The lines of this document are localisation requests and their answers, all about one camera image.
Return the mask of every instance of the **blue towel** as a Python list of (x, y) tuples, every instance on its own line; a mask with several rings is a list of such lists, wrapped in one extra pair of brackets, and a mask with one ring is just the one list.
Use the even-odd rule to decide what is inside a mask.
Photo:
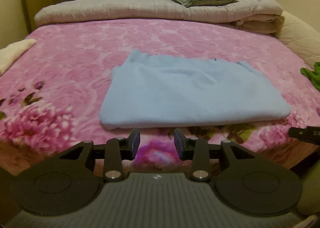
[(106, 129), (209, 126), (285, 118), (290, 106), (246, 61), (133, 50), (112, 69), (100, 110)]

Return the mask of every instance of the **pink bedspread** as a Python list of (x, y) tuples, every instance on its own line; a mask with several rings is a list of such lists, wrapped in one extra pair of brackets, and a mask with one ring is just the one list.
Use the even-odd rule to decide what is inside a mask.
[[(206, 23), (124, 19), (42, 26), (28, 38), (37, 44), (0, 77), (0, 140), (40, 153), (62, 151), (82, 140), (103, 144), (130, 133), (104, 130), (98, 114), (111, 69), (134, 48), (186, 58), (246, 60), (292, 105), (291, 115), (281, 121), (184, 128), (187, 136), (216, 144), (231, 139), (258, 152), (290, 142), (291, 126), (320, 125), (319, 92), (300, 74), (303, 60), (271, 36)], [(135, 163), (177, 163), (172, 132), (141, 130)]]

